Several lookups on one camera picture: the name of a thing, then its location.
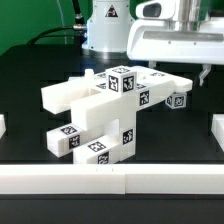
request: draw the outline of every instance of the stacked blocks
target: stacked blocks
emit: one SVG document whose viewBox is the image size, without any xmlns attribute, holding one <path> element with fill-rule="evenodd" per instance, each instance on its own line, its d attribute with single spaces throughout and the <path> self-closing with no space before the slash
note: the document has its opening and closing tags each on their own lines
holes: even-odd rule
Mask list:
<svg viewBox="0 0 224 224">
<path fill-rule="evenodd" d="M 123 161 L 135 155 L 136 112 L 191 88 L 191 80 L 139 66 L 96 75 L 88 70 L 83 78 L 45 87 L 45 109 L 71 110 L 71 124 L 47 132 L 48 149 L 58 157 L 73 151 L 74 164 Z"/>
</svg>

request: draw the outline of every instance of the white block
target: white block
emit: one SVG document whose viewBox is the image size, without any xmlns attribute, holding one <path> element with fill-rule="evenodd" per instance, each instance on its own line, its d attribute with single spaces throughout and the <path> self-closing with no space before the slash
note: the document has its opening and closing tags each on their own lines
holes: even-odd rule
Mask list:
<svg viewBox="0 0 224 224">
<path fill-rule="evenodd" d="M 68 81 L 72 81 L 72 80 L 77 80 L 77 79 L 81 79 L 82 77 L 80 76 L 70 76 L 69 78 L 68 78 Z"/>
<path fill-rule="evenodd" d="M 127 66 L 118 66 L 106 70 L 108 91 L 118 95 L 128 95 L 136 91 L 136 70 Z"/>
<path fill-rule="evenodd" d="M 5 128 L 4 116 L 0 114 L 0 138 L 3 136 L 5 131 L 6 131 L 6 128 Z"/>
<path fill-rule="evenodd" d="M 84 194 L 88 167 L 19 165 L 0 169 L 0 194 Z"/>
<path fill-rule="evenodd" d="M 169 75 L 160 74 L 155 70 L 152 73 L 151 69 L 149 71 L 150 73 L 144 72 L 138 76 L 136 102 L 138 111 L 164 101 L 176 90 L 175 82 Z"/>
<path fill-rule="evenodd" d="M 224 151 L 224 115 L 214 114 L 212 120 L 212 133 Z"/>
<path fill-rule="evenodd" d="M 111 121 L 103 126 L 104 135 L 108 135 L 110 137 L 119 136 L 120 133 L 120 120 L 116 119 Z"/>
<path fill-rule="evenodd" d="M 92 88 L 90 89 L 90 92 L 105 92 L 106 91 L 106 81 L 103 80 L 101 83 L 98 83 L 97 85 L 95 86 L 92 86 Z"/>
<path fill-rule="evenodd" d="M 86 178 L 86 194 L 125 194 L 125 174 L 111 166 L 97 166 Z"/>
<path fill-rule="evenodd" d="M 145 79 L 146 77 L 148 77 L 148 75 L 150 75 L 151 77 L 154 76 L 158 81 L 159 79 L 173 80 L 175 82 L 174 92 L 183 93 L 188 92 L 192 89 L 193 81 L 190 79 L 174 76 L 165 72 L 160 72 L 142 66 L 134 66 L 132 68 L 137 71 L 137 82 L 141 79 Z"/>
<path fill-rule="evenodd" d="M 223 194 L 223 165 L 123 165 L 127 194 Z"/>
<path fill-rule="evenodd" d="M 120 160 L 120 143 L 103 136 L 73 151 L 74 164 L 113 164 Z"/>
<path fill-rule="evenodd" d="M 171 109 L 185 108 L 187 104 L 187 93 L 174 93 L 166 99 L 165 103 Z"/>
<path fill-rule="evenodd" d="M 136 126 L 136 112 L 128 111 L 125 116 L 119 120 L 120 132 Z"/>
<path fill-rule="evenodd" d="M 47 148 L 57 157 L 61 157 L 102 135 L 102 127 L 84 131 L 74 124 L 68 124 L 47 132 Z"/>
<path fill-rule="evenodd" d="M 72 123 L 89 130 L 123 117 L 133 108 L 135 96 L 100 93 L 71 103 Z"/>
<path fill-rule="evenodd" d="M 73 100 L 96 94 L 90 92 L 89 88 L 97 85 L 98 82 L 99 80 L 80 78 L 42 88 L 43 108 L 53 114 L 69 110 Z"/>
</svg>

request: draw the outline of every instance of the black cable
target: black cable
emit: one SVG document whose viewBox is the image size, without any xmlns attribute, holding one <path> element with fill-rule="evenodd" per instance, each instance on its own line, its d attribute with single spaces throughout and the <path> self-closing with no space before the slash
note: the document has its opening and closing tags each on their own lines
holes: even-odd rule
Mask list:
<svg viewBox="0 0 224 224">
<path fill-rule="evenodd" d="M 79 6 L 79 1 L 78 0 L 72 0 L 72 4 L 73 4 L 75 14 L 80 14 L 81 10 L 80 10 L 80 6 Z"/>
<path fill-rule="evenodd" d="M 47 36 L 40 36 L 37 40 L 35 40 L 35 42 L 32 42 L 32 44 L 30 45 L 34 45 L 39 39 L 42 39 L 42 38 L 52 38 L 52 37 L 81 37 L 82 35 L 79 33 L 79 34 L 62 34 L 62 35 L 47 35 Z"/>
<path fill-rule="evenodd" d="M 74 12 L 75 12 L 75 22 L 76 24 L 84 24 L 84 18 L 81 13 L 81 9 L 79 6 L 79 1 L 78 0 L 72 0 Z"/>
<path fill-rule="evenodd" d="M 210 17 L 224 17 L 224 10 L 212 10 L 209 15 Z"/>
<path fill-rule="evenodd" d="M 73 27 L 72 26 L 63 26 L 63 27 L 58 27 L 58 28 L 54 28 L 54 29 L 50 29 L 50 30 L 44 31 L 44 32 L 40 33 L 38 36 L 36 36 L 33 39 L 31 39 L 30 41 L 28 41 L 27 44 L 34 44 L 42 36 L 45 36 L 45 35 L 47 35 L 49 33 L 58 32 L 58 31 L 61 31 L 61 30 L 73 30 Z"/>
</svg>

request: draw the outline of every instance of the white cube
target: white cube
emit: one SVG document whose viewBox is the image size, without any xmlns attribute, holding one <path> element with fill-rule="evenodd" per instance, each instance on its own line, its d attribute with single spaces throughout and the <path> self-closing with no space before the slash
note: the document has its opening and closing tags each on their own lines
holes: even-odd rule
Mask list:
<svg viewBox="0 0 224 224">
<path fill-rule="evenodd" d="M 83 130 L 102 126 L 129 112 L 136 113 L 135 96 L 100 93 L 71 103 L 72 123 Z"/>
<path fill-rule="evenodd" d="M 119 95 L 135 93 L 137 72 L 130 67 L 119 66 L 106 70 L 107 90 Z"/>
<path fill-rule="evenodd" d="M 166 99 L 166 105 L 171 109 L 186 107 L 187 93 L 174 93 Z"/>
</svg>

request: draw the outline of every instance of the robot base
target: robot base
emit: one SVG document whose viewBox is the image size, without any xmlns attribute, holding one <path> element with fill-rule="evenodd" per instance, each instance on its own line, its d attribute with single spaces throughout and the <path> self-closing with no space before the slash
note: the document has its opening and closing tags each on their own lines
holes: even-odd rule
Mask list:
<svg viewBox="0 0 224 224">
<path fill-rule="evenodd" d="M 124 52 L 106 52 L 106 51 L 95 51 L 88 48 L 86 42 L 82 45 L 82 54 L 100 59 L 127 59 L 127 53 Z"/>
</svg>

